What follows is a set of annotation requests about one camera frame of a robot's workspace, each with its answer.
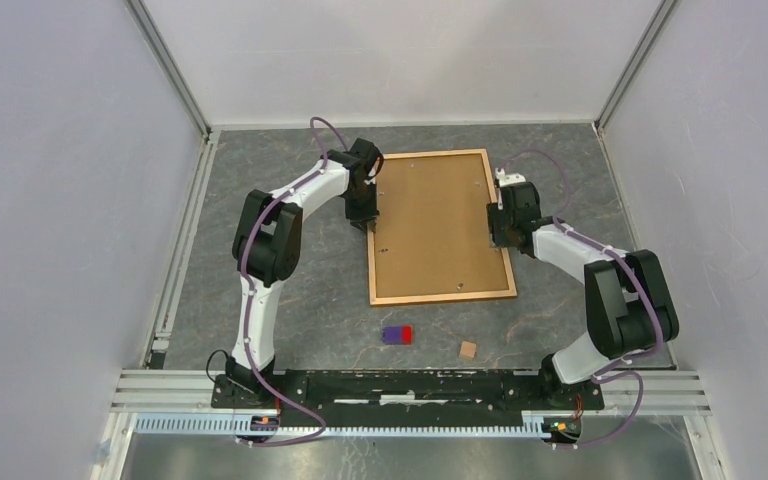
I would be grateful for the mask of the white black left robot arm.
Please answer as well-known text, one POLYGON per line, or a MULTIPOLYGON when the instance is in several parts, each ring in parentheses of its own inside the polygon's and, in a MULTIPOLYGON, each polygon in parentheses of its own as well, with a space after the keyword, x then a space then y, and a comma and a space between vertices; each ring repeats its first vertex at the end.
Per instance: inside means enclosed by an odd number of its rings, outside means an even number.
POLYGON ((345 218, 365 233, 376 226, 376 176, 384 155, 358 138, 344 151, 329 150, 304 174, 272 191, 246 196, 232 243, 242 305, 238 337, 228 355, 225 381, 250 407, 274 394, 274 327, 284 283, 301 258, 305 220, 332 199, 344 201, 345 218))

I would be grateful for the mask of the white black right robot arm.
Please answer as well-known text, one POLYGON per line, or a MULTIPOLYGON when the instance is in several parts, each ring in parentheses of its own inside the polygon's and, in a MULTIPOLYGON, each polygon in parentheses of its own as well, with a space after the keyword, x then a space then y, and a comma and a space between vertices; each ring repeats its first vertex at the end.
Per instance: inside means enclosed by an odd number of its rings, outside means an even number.
POLYGON ((579 384, 600 383, 614 367, 654 355, 678 336, 679 320, 654 252, 616 249, 543 215, 537 188, 521 174, 498 168, 493 184, 497 199, 486 208, 493 246, 553 265, 584 288, 585 332, 540 367, 537 392, 545 405, 566 406, 579 384))

